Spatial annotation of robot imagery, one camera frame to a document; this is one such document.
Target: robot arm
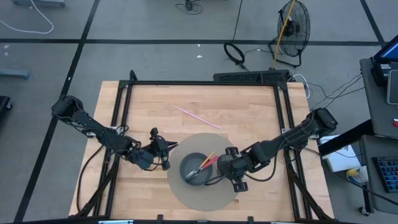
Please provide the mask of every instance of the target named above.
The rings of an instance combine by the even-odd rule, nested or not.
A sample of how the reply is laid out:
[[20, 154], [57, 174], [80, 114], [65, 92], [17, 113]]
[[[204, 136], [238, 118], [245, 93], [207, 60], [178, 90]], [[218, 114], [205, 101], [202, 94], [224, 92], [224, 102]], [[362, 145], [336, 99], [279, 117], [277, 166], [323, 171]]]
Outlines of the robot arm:
[[154, 158], [161, 159], [163, 170], [170, 168], [168, 161], [169, 151], [177, 142], [168, 142], [158, 135], [157, 128], [150, 131], [150, 144], [141, 147], [141, 143], [128, 136], [118, 134], [115, 129], [104, 127], [95, 121], [83, 109], [83, 103], [74, 96], [65, 96], [52, 106], [52, 116], [73, 126], [83, 134], [95, 133], [97, 140], [112, 151], [113, 154], [137, 164], [141, 169], [148, 169], [154, 163]]
[[268, 166], [278, 151], [286, 147], [303, 149], [310, 136], [322, 137], [334, 131], [336, 125], [337, 121], [326, 108], [313, 110], [298, 126], [273, 140], [254, 143], [241, 151], [240, 156], [238, 148], [226, 148], [226, 154], [218, 159], [218, 169], [221, 176], [231, 180], [235, 192], [245, 192], [248, 186], [242, 178], [247, 171], [254, 173]]

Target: chair wheel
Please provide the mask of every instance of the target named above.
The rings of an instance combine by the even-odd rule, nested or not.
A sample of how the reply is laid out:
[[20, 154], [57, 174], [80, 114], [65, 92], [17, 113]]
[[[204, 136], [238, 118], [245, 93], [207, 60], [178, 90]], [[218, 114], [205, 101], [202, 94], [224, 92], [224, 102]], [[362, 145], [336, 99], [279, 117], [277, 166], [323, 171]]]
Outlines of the chair wheel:
[[364, 215], [364, 216], [366, 216], [366, 217], [368, 217], [368, 216], [371, 215], [369, 212], [366, 211], [366, 209], [365, 209], [364, 207], [359, 207], [359, 208], [358, 208], [358, 211], [359, 211], [362, 215]]
[[12, 104], [8, 103], [6, 106], [6, 110], [11, 110], [12, 109]]

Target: fan stand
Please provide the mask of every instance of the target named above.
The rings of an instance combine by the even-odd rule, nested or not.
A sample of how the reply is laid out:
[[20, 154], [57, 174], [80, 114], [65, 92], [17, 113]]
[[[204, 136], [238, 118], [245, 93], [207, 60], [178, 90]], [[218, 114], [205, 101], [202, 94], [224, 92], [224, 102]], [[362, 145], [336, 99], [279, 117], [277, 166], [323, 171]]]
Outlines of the fan stand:
[[[275, 37], [271, 42], [268, 43], [269, 51], [270, 51], [271, 54], [272, 54], [272, 59], [275, 59], [275, 53], [274, 53], [274, 51], [272, 50], [271, 45], [272, 45], [274, 42], [277, 42], [277, 39], [278, 39], [278, 37]], [[279, 59], [277, 59], [276, 61], [277, 61], [277, 62], [280, 62], [280, 63], [284, 63], [285, 65], [290, 65], [290, 66], [292, 66], [292, 67], [294, 67], [294, 68], [297, 68], [298, 66], [301, 65], [301, 52], [302, 52], [301, 50], [297, 50], [298, 61], [299, 61], [299, 64], [298, 64], [298, 65], [294, 65], [294, 64], [292, 64], [292, 63], [288, 63], [288, 62], [285, 62], [285, 61], [282, 61], [282, 60], [279, 60]]]

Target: wooden table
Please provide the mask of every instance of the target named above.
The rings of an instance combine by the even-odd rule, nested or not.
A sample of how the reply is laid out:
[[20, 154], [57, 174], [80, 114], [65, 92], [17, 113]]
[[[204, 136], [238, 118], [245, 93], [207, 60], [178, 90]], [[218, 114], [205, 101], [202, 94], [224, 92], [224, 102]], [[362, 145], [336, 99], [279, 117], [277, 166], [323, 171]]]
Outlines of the wooden table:
[[[299, 124], [309, 113], [303, 85], [288, 83], [288, 87], [294, 122]], [[94, 119], [105, 126], [111, 122], [117, 88], [118, 82], [103, 82], [99, 93]], [[288, 126], [283, 96], [280, 98], [285, 125]], [[182, 113], [176, 106], [221, 129]], [[118, 124], [122, 110], [119, 112]], [[157, 127], [159, 134], [166, 140], [178, 142], [196, 133], [216, 133], [228, 138], [239, 150], [280, 134], [274, 91], [268, 86], [134, 85], [127, 125], [130, 130], [126, 134], [141, 141], [143, 145], [149, 143], [149, 131], [153, 127]], [[99, 146], [97, 140], [88, 140], [82, 165]], [[315, 141], [310, 141], [307, 147], [318, 150]], [[81, 186], [81, 206], [98, 186], [103, 153], [104, 151], [97, 155], [86, 168]], [[308, 191], [325, 213], [333, 217], [319, 156], [306, 150], [302, 151], [301, 156]], [[260, 179], [270, 176], [272, 166], [271, 163], [254, 176]], [[246, 178], [245, 181], [249, 191], [238, 194], [224, 209], [201, 212], [189, 209], [176, 198], [169, 187], [167, 173], [161, 168], [146, 172], [138, 166], [121, 161], [111, 218], [154, 220], [158, 214], [163, 214], [165, 220], [243, 221], [248, 216], [253, 216], [255, 221], [294, 221], [283, 151], [279, 152], [272, 180], [261, 183]], [[297, 192], [301, 205], [302, 197], [298, 190]], [[103, 194], [101, 211], [104, 211], [106, 196], [107, 193]], [[70, 214], [76, 212], [75, 193]], [[304, 217], [302, 206], [300, 213]]]

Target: black fan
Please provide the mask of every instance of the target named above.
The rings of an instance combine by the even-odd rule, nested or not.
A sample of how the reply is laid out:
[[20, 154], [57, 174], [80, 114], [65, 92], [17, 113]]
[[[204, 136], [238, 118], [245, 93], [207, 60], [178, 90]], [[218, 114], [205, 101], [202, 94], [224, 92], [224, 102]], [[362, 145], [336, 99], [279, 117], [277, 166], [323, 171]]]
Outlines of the black fan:
[[[278, 13], [278, 36], [272, 40], [268, 47], [271, 51], [272, 57], [275, 58], [275, 54], [271, 48], [271, 45], [278, 41], [279, 34], [283, 28], [286, 17], [289, 13], [289, 9], [292, 5], [292, 1], [288, 2]], [[284, 62], [277, 59], [277, 62], [284, 63], [293, 67], [301, 65], [301, 53], [304, 51], [310, 38], [310, 15], [308, 14], [307, 8], [303, 3], [296, 1], [292, 13], [289, 16], [285, 30], [283, 31], [282, 38], [280, 40], [281, 51], [291, 57], [298, 56], [299, 64], [294, 65], [288, 62]]]

